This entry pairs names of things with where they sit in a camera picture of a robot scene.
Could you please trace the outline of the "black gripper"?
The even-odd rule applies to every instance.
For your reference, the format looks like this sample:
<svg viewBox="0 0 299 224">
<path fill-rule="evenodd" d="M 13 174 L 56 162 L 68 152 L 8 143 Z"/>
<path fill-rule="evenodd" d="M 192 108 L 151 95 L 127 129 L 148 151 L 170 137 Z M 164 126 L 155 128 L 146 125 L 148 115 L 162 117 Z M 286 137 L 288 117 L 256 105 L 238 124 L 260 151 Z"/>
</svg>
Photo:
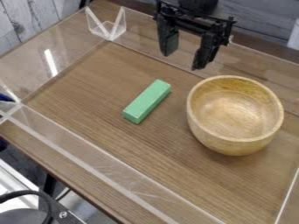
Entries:
<svg viewBox="0 0 299 224">
<path fill-rule="evenodd" d="M 236 19 L 218 12 L 219 0 L 156 0 L 154 20 L 158 25 L 160 51 L 168 57 L 179 47 L 179 30 L 202 36 L 191 65 L 192 70 L 204 69 L 215 59 L 220 45 L 231 42 Z"/>
</svg>

